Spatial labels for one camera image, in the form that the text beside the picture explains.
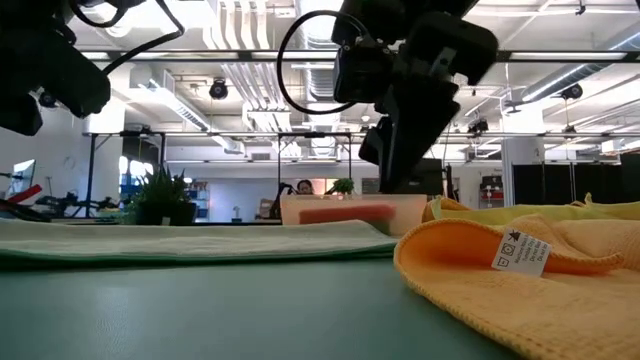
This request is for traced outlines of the black background stand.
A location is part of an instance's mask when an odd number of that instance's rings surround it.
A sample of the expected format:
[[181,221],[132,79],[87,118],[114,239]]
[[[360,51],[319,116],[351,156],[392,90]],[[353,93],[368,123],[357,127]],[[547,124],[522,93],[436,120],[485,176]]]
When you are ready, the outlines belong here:
[[89,219],[91,217],[91,207],[90,204],[93,202],[92,199],[92,190],[93,190],[93,180],[94,180],[94,165],[95,165],[95,156],[97,149],[104,145],[109,139],[112,137],[133,137],[142,139],[143,137],[151,137],[158,136],[160,138],[160,147],[158,152],[158,163],[162,166],[165,165],[165,157],[166,157],[166,143],[167,143],[167,133],[166,132],[156,132],[151,130],[144,131],[132,131],[132,130],[122,130],[120,132],[114,133],[98,133],[98,132],[86,132],[84,136],[90,138],[90,152],[89,152],[89,164],[88,164],[88,177],[87,177],[87,187],[86,187],[86,197],[84,201],[83,208],[85,209],[84,216]]

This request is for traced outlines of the red white storage rack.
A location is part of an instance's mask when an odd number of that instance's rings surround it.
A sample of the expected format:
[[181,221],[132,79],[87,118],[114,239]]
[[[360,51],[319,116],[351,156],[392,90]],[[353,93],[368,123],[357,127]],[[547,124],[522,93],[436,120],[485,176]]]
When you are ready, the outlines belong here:
[[504,187],[502,177],[483,176],[479,185],[479,208],[501,208],[504,206]]

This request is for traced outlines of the background desk monitor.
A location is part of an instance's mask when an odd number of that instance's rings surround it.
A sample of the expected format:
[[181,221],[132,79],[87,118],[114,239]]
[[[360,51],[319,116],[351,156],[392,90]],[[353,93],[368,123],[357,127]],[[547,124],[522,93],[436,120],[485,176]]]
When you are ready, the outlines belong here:
[[13,196],[29,189],[33,183],[35,159],[26,160],[13,165],[8,195]]

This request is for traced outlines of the black overhead rig beam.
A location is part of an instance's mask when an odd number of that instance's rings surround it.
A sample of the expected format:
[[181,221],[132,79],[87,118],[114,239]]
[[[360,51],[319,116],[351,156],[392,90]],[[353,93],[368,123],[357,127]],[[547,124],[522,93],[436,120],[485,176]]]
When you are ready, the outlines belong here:
[[[286,50],[283,62],[333,62],[336,50]],[[275,62],[277,50],[148,51],[133,62]],[[495,63],[640,63],[640,51],[508,51],[497,52]]]

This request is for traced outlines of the black background rig frame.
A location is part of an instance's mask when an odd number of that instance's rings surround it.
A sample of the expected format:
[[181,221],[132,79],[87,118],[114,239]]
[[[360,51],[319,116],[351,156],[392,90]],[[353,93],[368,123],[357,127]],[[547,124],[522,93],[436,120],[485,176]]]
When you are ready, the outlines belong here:
[[276,135],[277,191],[281,182],[296,190],[300,180],[308,179],[313,195],[335,194],[333,183],[338,175],[330,168],[345,165],[346,177],[352,179],[353,139],[350,132],[279,132]]

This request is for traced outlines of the small potted green plant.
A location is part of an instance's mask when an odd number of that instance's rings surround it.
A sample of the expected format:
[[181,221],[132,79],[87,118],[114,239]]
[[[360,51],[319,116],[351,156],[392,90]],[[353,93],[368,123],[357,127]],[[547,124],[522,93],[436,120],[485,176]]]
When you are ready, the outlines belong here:
[[138,178],[121,218],[123,225],[189,226],[195,222],[197,206],[187,192],[184,173],[172,174],[168,167],[156,167]]

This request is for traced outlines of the pink microfiber towel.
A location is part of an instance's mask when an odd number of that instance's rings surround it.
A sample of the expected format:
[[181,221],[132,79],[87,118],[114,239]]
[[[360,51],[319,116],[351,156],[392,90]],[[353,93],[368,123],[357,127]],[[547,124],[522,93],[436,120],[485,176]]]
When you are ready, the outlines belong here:
[[387,204],[372,204],[304,209],[298,213],[296,220],[299,224],[331,223],[350,220],[373,223],[388,222],[392,220],[395,215],[395,206]]

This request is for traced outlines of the sage green microfiber towel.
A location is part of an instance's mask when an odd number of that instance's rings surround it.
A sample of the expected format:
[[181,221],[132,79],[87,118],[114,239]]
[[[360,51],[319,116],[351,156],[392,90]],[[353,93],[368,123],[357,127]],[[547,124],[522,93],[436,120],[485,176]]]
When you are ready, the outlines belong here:
[[0,219],[0,271],[349,259],[387,256],[396,243],[362,221],[173,227]]

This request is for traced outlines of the black partition panels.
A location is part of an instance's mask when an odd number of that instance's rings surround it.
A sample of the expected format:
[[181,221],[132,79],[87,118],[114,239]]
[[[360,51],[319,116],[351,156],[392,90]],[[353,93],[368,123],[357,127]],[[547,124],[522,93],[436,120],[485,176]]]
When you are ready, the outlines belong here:
[[602,204],[640,201],[640,153],[622,154],[619,164],[565,162],[513,165],[514,201],[526,205]]

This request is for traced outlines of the orange towel with care label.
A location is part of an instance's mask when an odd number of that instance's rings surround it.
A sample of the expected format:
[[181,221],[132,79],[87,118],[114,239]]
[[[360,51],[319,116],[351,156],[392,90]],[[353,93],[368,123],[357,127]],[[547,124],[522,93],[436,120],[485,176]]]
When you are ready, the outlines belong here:
[[417,294],[530,359],[640,360],[640,221],[425,222],[394,264]]

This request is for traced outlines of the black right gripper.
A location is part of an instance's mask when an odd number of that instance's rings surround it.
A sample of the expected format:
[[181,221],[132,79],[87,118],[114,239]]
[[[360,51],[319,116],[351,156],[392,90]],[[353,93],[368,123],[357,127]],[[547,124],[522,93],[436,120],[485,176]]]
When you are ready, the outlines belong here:
[[[380,191],[385,194],[401,186],[460,110],[451,98],[459,89],[454,78],[478,85],[496,63],[499,48],[491,30],[448,10],[413,15],[397,40],[394,94],[406,96],[385,96],[387,116],[366,132],[358,153],[379,166]],[[423,104],[408,95],[436,98]]]

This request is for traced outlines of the yellow microfiber towel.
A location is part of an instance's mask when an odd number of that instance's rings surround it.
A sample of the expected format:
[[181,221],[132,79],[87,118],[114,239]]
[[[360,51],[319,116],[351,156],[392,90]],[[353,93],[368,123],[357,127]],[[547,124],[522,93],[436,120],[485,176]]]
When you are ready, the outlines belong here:
[[516,218],[542,215],[551,220],[621,219],[640,221],[640,201],[630,203],[600,204],[592,201],[590,193],[584,201],[566,205],[514,205],[510,207],[471,209],[457,218],[484,225],[506,225]]

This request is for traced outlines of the green table mat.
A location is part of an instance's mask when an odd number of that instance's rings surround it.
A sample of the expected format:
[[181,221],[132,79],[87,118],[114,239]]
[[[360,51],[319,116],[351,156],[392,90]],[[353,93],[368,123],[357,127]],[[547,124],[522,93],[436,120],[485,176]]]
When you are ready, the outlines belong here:
[[388,259],[0,273],[0,360],[516,360]]

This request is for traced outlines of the black computer monitor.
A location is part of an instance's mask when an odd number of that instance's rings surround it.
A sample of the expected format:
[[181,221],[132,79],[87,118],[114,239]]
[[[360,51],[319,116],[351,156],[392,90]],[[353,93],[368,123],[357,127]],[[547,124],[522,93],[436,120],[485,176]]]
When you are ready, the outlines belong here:
[[425,159],[425,167],[426,193],[428,195],[442,195],[444,191],[442,161],[434,158]]

